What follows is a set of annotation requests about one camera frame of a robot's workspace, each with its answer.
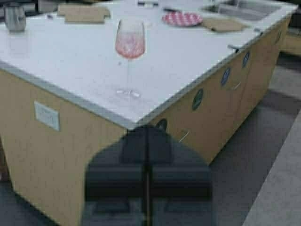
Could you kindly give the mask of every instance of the metal pitcher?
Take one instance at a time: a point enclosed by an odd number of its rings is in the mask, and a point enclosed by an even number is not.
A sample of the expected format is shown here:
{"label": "metal pitcher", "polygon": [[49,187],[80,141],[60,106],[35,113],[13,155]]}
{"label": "metal pitcher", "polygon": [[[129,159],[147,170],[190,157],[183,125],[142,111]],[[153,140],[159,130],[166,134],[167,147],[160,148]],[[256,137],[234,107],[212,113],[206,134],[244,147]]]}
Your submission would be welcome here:
{"label": "metal pitcher", "polygon": [[26,27],[26,16],[23,6],[15,2],[5,4],[4,20],[10,32],[23,32]]}

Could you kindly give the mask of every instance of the plate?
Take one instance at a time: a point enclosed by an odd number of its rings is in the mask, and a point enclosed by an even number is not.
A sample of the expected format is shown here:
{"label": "plate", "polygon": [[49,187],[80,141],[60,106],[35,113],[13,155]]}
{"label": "plate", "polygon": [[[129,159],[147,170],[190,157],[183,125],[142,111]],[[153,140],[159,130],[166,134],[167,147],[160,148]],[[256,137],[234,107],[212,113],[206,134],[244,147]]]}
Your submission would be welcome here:
{"label": "plate", "polygon": [[200,24],[203,18],[196,13],[171,12],[163,16],[162,20],[173,26],[191,27]]}

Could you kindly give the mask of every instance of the electrical outlet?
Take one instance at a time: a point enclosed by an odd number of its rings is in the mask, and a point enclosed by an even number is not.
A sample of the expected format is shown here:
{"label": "electrical outlet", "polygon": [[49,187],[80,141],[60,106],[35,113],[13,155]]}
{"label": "electrical outlet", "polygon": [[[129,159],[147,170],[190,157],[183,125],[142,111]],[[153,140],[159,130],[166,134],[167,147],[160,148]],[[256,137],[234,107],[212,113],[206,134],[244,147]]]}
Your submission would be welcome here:
{"label": "electrical outlet", "polygon": [[36,119],[45,125],[60,131],[59,113],[45,105],[34,101]]}

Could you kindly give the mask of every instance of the pink liquid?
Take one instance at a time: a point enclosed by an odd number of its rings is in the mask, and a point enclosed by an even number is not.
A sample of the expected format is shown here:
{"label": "pink liquid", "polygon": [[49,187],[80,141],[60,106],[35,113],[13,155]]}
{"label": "pink liquid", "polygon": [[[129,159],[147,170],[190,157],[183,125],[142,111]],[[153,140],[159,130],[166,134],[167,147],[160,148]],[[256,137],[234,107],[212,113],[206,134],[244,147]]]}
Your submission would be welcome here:
{"label": "pink liquid", "polygon": [[135,59],[145,52],[144,36],[137,33],[119,33],[115,44],[116,51],[127,59]]}

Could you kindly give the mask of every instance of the stainless steel sink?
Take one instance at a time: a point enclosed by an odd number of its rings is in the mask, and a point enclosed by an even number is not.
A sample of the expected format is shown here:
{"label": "stainless steel sink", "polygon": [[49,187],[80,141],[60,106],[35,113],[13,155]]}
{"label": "stainless steel sink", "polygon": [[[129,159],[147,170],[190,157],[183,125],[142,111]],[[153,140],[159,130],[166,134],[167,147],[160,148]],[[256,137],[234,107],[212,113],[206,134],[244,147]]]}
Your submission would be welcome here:
{"label": "stainless steel sink", "polygon": [[225,3],[204,8],[206,11],[233,16],[249,21],[258,21],[280,9],[264,3],[247,0],[230,0]]}
{"label": "stainless steel sink", "polygon": [[278,9],[280,9],[280,7],[278,7],[278,6],[272,6],[272,5],[265,4],[265,3],[259,3],[259,2],[247,1],[247,0],[230,0],[228,2],[225,2],[224,4],[230,5],[230,6],[235,6],[235,7],[242,8],[242,9],[253,10],[253,11],[260,12],[260,13],[263,13],[266,15],[269,15],[269,14],[277,11]]}

